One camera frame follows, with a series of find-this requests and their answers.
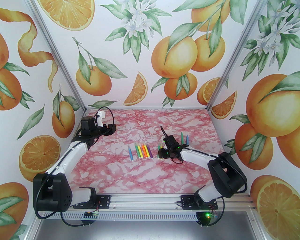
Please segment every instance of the orange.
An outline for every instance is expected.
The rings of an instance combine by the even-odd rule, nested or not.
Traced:
[[[299,239],[300,198],[297,191],[285,181],[278,179],[264,184],[258,193],[257,212],[273,239]]]
[[[185,89],[182,88],[180,93],[178,94],[178,96],[176,96],[176,88],[177,88],[177,83],[178,83],[179,78],[168,79],[168,81],[165,84],[165,88],[164,88],[165,94],[167,95],[167,97],[169,97],[173,100],[182,100],[182,99],[185,99],[185,98],[191,96],[195,92],[198,82],[197,82],[197,78],[191,73],[187,73],[187,78],[190,83],[190,91],[187,94]]]
[[[277,137],[277,142],[283,155],[300,168],[300,127],[285,136]]]
[[[0,69],[1,69],[7,63],[9,57],[7,44],[1,34],[0,34],[0,46],[1,46],[0,48]]]
[[[211,108],[211,113],[216,119],[224,119],[231,113],[236,103],[237,93],[238,91],[235,91],[225,101]]]
[[[57,25],[72,31],[85,29],[92,21],[94,0],[37,0]]]
[[[186,37],[170,50],[165,63],[169,40],[170,36],[165,37],[155,46],[151,57],[152,67],[162,77],[181,77],[194,65],[197,46],[191,37]]]
[[[22,89],[18,79],[10,71],[2,68],[0,69],[0,80],[8,88],[8,90],[13,95],[13,98],[5,95],[0,91],[0,98],[2,100],[2,106],[0,105],[0,110],[9,110],[14,108],[21,100]]]
[[[28,181],[36,174],[45,173],[59,159],[60,145],[52,136],[41,135],[29,140],[19,156],[19,167]]]
[[[83,91],[94,96],[103,96],[109,93],[112,88],[110,77],[101,72],[96,66],[93,66],[93,70],[91,69],[91,84],[84,79],[80,69],[76,72],[76,81]]]
[[[55,113],[52,115],[52,126],[53,130],[57,136],[61,138],[68,137],[75,125],[75,114],[72,106],[65,101],[60,102],[59,104],[59,119],[56,117]]]
[[[198,9],[192,9],[192,22],[193,23],[199,23],[199,22],[204,22],[206,19],[208,19],[218,8],[218,5],[221,4],[221,2],[223,2],[223,0],[217,0],[215,3],[204,7],[204,8],[198,8]],[[229,2],[230,0],[226,0],[226,2],[224,3],[224,6],[222,8],[222,13],[221,13],[221,23],[224,23],[224,21],[226,20],[226,18],[229,15],[230,12],[230,6],[229,6]],[[214,25],[216,24],[219,16],[220,16],[220,10],[218,10],[211,18],[211,22],[209,25],[209,31],[212,30],[212,28],[214,27]],[[207,27],[208,27],[208,23],[209,21],[207,21],[200,29],[199,31],[201,32],[206,32],[207,31]]]
[[[204,83],[197,93],[197,100],[202,105],[207,105],[220,78],[216,77]]]
[[[209,38],[206,39],[206,35],[202,35],[201,37],[195,40],[198,49],[198,55],[195,64],[192,67],[192,70],[197,72],[205,72],[213,67],[215,67],[222,59],[225,53],[225,42],[221,37],[219,45],[214,53],[210,55],[209,49]]]
[[[145,77],[138,72],[133,88],[124,101],[123,105],[125,106],[132,106],[134,104],[138,104],[141,102],[147,95],[148,92],[148,85]]]
[[[0,236],[2,240],[10,240],[18,230],[28,208],[28,192],[20,183],[8,182],[0,185],[0,199],[6,197],[20,197],[22,200],[3,212],[10,215],[16,223],[0,226]]]
[[[242,125],[235,134],[235,150],[241,162],[253,170],[261,170],[269,165],[273,157],[273,144],[270,137],[265,141],[263,150],[260,156],[254,161],[249,163],[253,149],[247,151],[240,151],[245,143],[258,132],[253,128],[250,123]]]
[[[272,175],[261,175],[261,176],[257,177],[254,180],[254,182],[252,183],[251,189],[250,189],[250,195],[251,195],[256,207],[257,207],[258,193],[260,192],[260,190],[266,183],[273,181],[273,180],[282,180],[282,179],[272,176]]]
[[[299,91],[274,92],[260,102],[285,77],[284,74],[264,77],[254,85],[246,101],[246,112],[252,126],[268,137],[287,135],[300,126]]]

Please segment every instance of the green marker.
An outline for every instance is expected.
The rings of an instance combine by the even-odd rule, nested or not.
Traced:
[[[137,148],[137,145],[136,145],[136,144],[135,144],[135,150],[136,150],[136,153],[137,153],[138,158],[141,158],[139,149]]]
[[[181,132],[181,145],[184,144],[184,141],[183,141],[183,133]]]

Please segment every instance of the yellow marker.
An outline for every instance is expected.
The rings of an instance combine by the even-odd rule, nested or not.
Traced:
[[[141,147],[140,147],[140,145],[139,145],[139,144],[137,144],[137,148],[138,148],[138,150],[139,150],[139,153],[140,153],[140,155],[141,155],[141,158],[144,158],[144,157],[143,157],[143,154],[142,154]]]
[[[148,149],[147,149],[147,146],[146,146],[146,144],[144,144],[144,148],[145,148],[145,150],[146,150],[147,157],[148,157],[148,158],[150,158],[150,154],[149,154],[149,151],[148,151]]]

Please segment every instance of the marker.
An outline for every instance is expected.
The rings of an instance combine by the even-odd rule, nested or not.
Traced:
[[[130,155],[130,160],[133,161],[133,156],[132,156],[132,152],[131,152],[130,146],[128,146],[128,151],[129,151],[129,155]]]
[[[141,158],[139,149],[137,148],[137,145],[136,145],[136,144],[135,144],[135,149],[136,149],[136,153],[137,153],[138,158]]]
[[[184,142],[183,142],[183,133],[181,132],[181,145],[183,145]]]
[[[145,148],[145,150],[146,150],[147,157],[150,158],[150,154],[149,154],[149,151],[148,151],[148,148],[147,148],[146,144],[144,144],[144,148]]]
[[[144,157],[143,157],[143,154],[142,154],[141,147],[140,147],[140,145],[139,145],[139,144],[137,144],[137,148],[139,149],[139,153],[140,153],[140,156],[141,156],[141,158],[144,158]]]
[[[152,155],[152,152],[151,152],[150,147],[149,147],[148,144],[147,144],[147,148],[148,148],[148,152],[149,152],[149,154],[150,154],[151,159],[153,159],[153,155]]]
[[[143,152],[144,152],[145,158],[148,158],[148,157],[147,157],[147,153],[146,153],[146,150],[145,150],[145,147],[144,147],[144,145],[143,145],[143,144],[141,144],[141,145],[142,145],[142,149],[143,149]]]

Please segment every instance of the metal floor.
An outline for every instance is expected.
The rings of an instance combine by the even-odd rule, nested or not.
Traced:
[[[53,239],[256,240],[256,237],[246,212],[225,212],[219,223],[202,228],[196,222],[96,221],[90,227],[69,227],[61,220],[43,220],[34,240]]]

